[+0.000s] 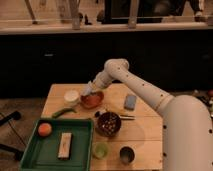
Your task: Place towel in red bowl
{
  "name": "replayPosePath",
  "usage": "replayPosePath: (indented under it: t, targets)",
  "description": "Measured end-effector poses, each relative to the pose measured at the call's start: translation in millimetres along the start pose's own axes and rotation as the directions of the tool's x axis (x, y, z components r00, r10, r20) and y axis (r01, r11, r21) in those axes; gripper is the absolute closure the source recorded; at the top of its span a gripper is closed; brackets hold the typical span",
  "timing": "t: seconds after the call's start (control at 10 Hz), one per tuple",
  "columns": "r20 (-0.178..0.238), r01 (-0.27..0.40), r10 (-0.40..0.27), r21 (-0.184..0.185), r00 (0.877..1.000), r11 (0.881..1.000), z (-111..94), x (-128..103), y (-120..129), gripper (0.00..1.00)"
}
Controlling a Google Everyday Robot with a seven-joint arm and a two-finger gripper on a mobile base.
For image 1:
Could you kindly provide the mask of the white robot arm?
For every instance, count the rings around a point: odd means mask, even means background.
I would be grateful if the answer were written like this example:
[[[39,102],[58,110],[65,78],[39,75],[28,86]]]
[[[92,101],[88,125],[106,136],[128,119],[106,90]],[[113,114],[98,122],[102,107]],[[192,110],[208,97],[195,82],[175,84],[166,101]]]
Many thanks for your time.
[[[163,171],[213,171],[213,122],[207,107],[191,95],[173,96],[129,71],[126,59],[109,59],[82,95],[126,85],[163,119]]]

